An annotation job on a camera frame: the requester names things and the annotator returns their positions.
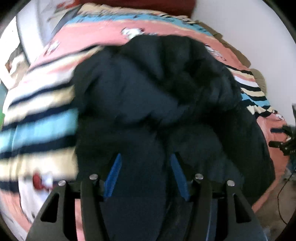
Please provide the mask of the dark navy puffer jacket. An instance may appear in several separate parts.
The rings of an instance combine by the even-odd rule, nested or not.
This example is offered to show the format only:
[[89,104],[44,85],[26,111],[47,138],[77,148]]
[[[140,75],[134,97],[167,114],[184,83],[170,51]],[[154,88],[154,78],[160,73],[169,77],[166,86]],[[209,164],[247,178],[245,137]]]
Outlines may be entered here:
[[111,240],[181,240],[191,204],[181,190],[200,173],[235,181],[254,204],[273,161],[241,88],[204,44],[134,37],[74,70],[78,178],[98,174]]

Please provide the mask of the striped Hello Kitty blanket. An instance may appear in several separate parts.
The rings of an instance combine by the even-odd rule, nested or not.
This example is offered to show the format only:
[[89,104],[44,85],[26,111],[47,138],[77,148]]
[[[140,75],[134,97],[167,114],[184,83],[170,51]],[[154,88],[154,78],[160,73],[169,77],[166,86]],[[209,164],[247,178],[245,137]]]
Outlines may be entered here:
[[[191,38],[203,43],[227,67],[241,88],[243,104],[264,134],[275,182],[276,161],[284,161],[284,157],[271,148],[285,139],[280,131],[285,121],[271,107],[250,69],[230,49],[186,16],[86,3],[59,22],[51,41],[6,96],[1,129],[1,216],[14,238],[27,240],[41,207],[60,181],[87,178],[77,177],[79,111],[72,82],[75,68],[104,47],[122,46],[141,35]],[[270,187],[250,204],[254,213]],[[80,199],[75,201],[75,218],[77,240],[85,240]]]

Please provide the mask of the green plastic chair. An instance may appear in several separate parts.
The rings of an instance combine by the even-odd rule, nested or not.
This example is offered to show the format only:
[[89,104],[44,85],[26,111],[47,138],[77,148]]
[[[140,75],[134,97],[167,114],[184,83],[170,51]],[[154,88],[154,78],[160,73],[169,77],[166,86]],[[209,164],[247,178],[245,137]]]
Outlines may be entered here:
[[0,113],[0,130],[3,128],[4,117],[5,115],[3,113]]

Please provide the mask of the brown cardboard beside bed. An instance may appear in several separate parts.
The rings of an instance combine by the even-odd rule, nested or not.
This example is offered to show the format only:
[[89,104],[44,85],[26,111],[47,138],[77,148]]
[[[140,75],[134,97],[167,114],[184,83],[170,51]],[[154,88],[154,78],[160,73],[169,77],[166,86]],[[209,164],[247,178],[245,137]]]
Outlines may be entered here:
[[246,56],[244,56],[238,49],[234,48],[232,45],[223,40],[223,35],[221,33],[215,31],[213,28],[209,27],[201,21],[195,21],[195,23],[206,29],[209,33],[211,33],[214,36],[214,38],[217,39],[225,48],[230,49],[242,65],[244,65],[247,68],[251,66],[251,63]]

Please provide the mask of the dark red headboard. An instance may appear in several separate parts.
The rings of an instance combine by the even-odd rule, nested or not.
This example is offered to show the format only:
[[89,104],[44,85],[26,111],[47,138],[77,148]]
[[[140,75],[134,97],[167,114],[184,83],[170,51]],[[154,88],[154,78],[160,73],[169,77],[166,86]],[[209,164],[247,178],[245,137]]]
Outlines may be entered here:
[[195,0],[81,0],[79,1],[79,3],[105,4],[111,7],[123,7],[133,9],[150,9],[155,11],[162,11],[174,16],[191,16],[196,5]]

